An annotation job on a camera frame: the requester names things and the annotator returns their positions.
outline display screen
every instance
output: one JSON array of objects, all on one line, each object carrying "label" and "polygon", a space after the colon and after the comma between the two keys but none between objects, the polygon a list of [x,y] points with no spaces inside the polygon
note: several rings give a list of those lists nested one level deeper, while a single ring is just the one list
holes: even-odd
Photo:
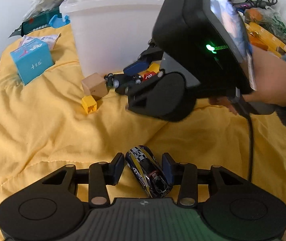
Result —
[{"label": "display screen", "polygon": [[211,11],[220,20],[226,31],[231,36],[241,55],[247,57],[247,43],[243,38],[244,23],[237,11],[233,8],[230,0],[210,0]]}]

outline yellow toy block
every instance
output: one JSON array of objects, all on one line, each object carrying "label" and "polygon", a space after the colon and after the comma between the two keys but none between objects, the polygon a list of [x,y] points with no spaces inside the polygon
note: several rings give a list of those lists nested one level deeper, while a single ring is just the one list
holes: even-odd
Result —
[{"label": "yellow toy block", "polygon": [[94,100],[93,96],[83,97],[82,98],[82,106],[83,106],[86,114],[97,111],[97,102],[96,102],[96,100]]}]

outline human hand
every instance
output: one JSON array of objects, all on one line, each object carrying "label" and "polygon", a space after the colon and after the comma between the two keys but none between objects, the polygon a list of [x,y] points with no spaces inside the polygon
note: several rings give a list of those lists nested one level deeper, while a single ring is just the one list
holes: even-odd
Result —
[{"label": "human hand", "polygon": [[[253,67],[257,90],[243,95],[245,101],[286,106],[286,61],[253,46]],[[226,106],[236,113],[226,97],[210,99],[210,104]]]}]

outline plastic container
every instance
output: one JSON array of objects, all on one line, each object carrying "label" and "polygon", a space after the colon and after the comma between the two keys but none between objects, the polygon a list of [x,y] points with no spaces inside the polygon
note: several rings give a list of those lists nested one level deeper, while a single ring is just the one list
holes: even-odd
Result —
[{"label": "plastic container", "polygon": [[65,0],[85,77],[123,70],[146,50],[164,0]]}]

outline black toy car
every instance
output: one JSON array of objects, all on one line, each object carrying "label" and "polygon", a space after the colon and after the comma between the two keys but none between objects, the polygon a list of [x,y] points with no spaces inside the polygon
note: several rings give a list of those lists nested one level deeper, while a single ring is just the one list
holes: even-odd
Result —
[{"label": "black toy car", "polygon": [[171,191],[172,187],[148,147],[139,145],[130,149],[125,160],[150,197],[161,198]]}]

